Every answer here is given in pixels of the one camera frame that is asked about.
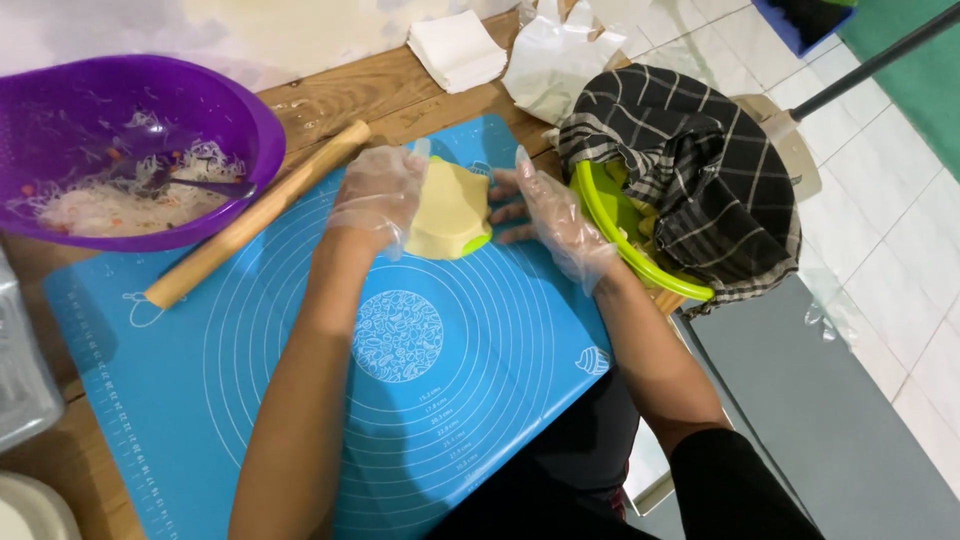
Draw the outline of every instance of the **green wall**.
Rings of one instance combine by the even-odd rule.
[[[862,61],[906,36],[954,0],[860,0],[840,36]],[[960,181],[960,25],[875,75],[953,177]]]

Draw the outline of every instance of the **checkered cloth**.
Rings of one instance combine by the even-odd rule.
[[[638,63],[603,73],[562,125],[560,155],[564,171],[624,159],[623,192],[660,212],[657,248],[716,292],[688,318],[797,271],[800,216],[786,168],[756,122],[709,86]]]

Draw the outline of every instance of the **purple colander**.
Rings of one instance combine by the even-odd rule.
[[[157,122],[125,127],[135,112]],[[220,231],[253,200],[228,201],[162,233],[100,238],[40,227],[24,185],[66,186],[109,165],[109,148],[132,159],[214,140],[246,166],[259,194],[283,161],[279,120],[251,92],[196,64],[152,55],[75,61],[0,78],[0,229],[41,240],[107,251],[147,252],[186,246]]]

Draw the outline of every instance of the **rolling pin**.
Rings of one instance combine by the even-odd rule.
[[[267,191],[233,223],[214,234],[164,274],[143,295],[158,307],[167,309],[172,306],[228,258],[233,257],[354,150],[366,143],[370,135],[370,126],[361,120],[354,121]]]

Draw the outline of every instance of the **blue silicone baking mat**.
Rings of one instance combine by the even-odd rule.
[[[475,171],[514,164],[498,116],[430,138],[435,155]],[[185,249],[102,254],[45,281],[152,540],[226,537],[342,178],[331,173],[166,311],[142,291]],[[609,350],[593,301],[536,242],[453,261],[377,258],[348,377],[338,537],[423,536],[606,371]]]

